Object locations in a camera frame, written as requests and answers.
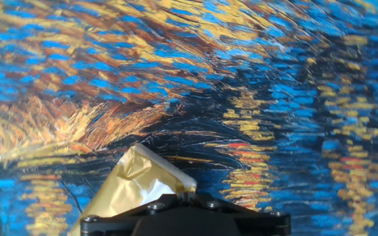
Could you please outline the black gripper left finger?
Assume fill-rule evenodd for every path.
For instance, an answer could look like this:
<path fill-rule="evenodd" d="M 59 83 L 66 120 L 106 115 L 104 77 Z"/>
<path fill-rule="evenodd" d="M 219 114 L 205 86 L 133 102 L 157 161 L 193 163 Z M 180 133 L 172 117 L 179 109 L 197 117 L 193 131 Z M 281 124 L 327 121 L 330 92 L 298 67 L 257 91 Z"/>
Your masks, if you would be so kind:
<path fill-rule="evenodd" d="M 132 232 L 137 223 L 145 217 L 181 207 L 185 202 L 186 193 L 163 194 L 155 201 L 115 216 L 101 217 L 95 214 L 84 216 L 80 219 L 80 236 L 108 235 L 108 232 L 113 231 Z"/>

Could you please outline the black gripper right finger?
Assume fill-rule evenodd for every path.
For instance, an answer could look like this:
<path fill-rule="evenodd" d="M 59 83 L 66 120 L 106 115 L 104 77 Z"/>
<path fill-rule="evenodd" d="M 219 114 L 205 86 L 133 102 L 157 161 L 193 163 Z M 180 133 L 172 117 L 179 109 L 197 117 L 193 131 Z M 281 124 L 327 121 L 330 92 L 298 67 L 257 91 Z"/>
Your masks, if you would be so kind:
<path fill-rule="evenodd" d="M 291 235 L 291 215 L 286 212 L 257 212 L 207 193 L 188 193 L 187 206 L 201 210 L 191 220 L 201 220 L 219 235 Z"/>

